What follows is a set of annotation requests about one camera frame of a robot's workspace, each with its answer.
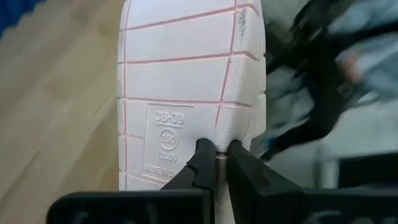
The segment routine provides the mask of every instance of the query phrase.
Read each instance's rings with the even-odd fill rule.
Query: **white slipper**
[[[207,138],[266,127],[260,0],[126,0],[118,54],[119,188],[157,190]]]

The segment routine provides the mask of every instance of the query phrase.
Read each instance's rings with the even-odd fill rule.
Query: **pink grid line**
[[[224,13],[224,12],[232,12],[233,10],[235,10],[235,7],[229,7],[229,8],[226,8],[226,9],[219,9],[219,10],[215,10],[215,11],[211,11],[211,12],[205,12],[205,13],[192,15],[192,16],[184,16],[184,17],[180,17],[180,18],[176,18],[176,19],[171,19],[171,20],[161,21],[161,22],[155,22],[155,23],[146,24],[146,25],[142,25],[142,26],[129,27],[129,28],[126,27],[125,29],[123,29],[121,31],[145,29],[145,28],[154,27],[154,26],[171,24],[171,23],[174,23],[174,22],[187,21],[187,20],[190,20],[190,19],[198,19],[198,18],[206,17],[206,16],[213,16],[213,15],[221,14],[221,13]]]
[[[236,26],[236,24],[235,24],[236,23],[236,12],[238,10],[238,4],[237,4],[236,1],[237,0],[234,0],[234,21],[233,21],[233,26],[232,26],[231,47],[229,48],[229,57],[228,57],[228,62],[226,64],[226,71],[225,71],[225,76],[224,76],[224,84],[223,84],[223,89],[221,91],[220,103],[218,105],[218,110],[217,110],[216,127],[217,127],[217,124],[218,124],[218,116],[220,115],[221,103],[223,102],[224,91],[225,91],[226,81],[227,81],[228,72],[229,72],[229,65],[231,64],[231,56],[232,56],[232,53],[233,53],[235,26]]]
[[[131,6],[131,1],[129,1],[129,5],[127,7],[126,11],[126,23],[125,23],[125,29],[127,29],[127,23],[129,21],[129,14],[130,14],[130,6]],[[126,60],[126,42],[127,42],[127,32],[124,34],[124,44],[123,44],[123,60]],[[126,97],[126,66],[123,65],[123,97]],[[126,100],[124,100],[124,133],[127,134],[127,111],[126,111]],[[127,138],[124,138],[124,166],[125,170],[127,173]]]
[[[146,132],[147,132],[147,123],[148,123],[148,105],[147,105],[147,111],[145,113],[145,130],[144,130],[144,138],[146,138]],[[144,174],[144,161],[145,161],[145,139],[144,139],[144,148],[142,149],[142,170],[141,170],[141,174]]]
[[[213,59],[213,58],[220,58],[220,57],[229,57],[231,53],[225,54],[215,54],[215,55],[203,55],[203,56],[192,56],[192,57],[180,57],[180,58],[168,58],[168,59],[158,59],[158,60],[136,60],[136,61],[123,61],[118,62],[118,65],[135,65],[135,64],[146,64],[146,63],[162,63],[162,62],[182,62],[187,60],[200,60],[200,59]],[[258,61],[258,59],[248,51],[239,51],[239,52],[232,52],[232,55],[245,55],[252,60]]]
[[[130,138],[130,139],[135,139],[135,140],[144,140],[144,137],[140,136],[134,136],[132,134],[119,134],[119,136],[124,137],[124,138]]]
[[[219,105],[223,106],[234,106],[241,108],[250,108],[251,105],[245,103],[237,103],[237,102],[227,102],[227,101],[185,101],[185,100],[155,100],[155,99],[145,99],[145,98],[126,98],[129,101],[142,101],[145,103],[167,103],[167,104],[195,104],[195,105]]]

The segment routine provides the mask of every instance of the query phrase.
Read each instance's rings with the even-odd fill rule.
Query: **wooden floor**
[[[0,223],[117,190],[116,55],[123,0],[47,0],[0,40]]]

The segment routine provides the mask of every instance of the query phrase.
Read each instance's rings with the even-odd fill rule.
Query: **white shoe sole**
[[[199,138],[226,152],[265,130],[260,0],[126,0],[120,30],[120,190],[160,189]]]

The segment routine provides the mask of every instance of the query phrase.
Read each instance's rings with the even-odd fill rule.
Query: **blue mat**
[[[9,26],[15,26],[24,13],[32,12],[44,0],[0,0],[0,37]]]

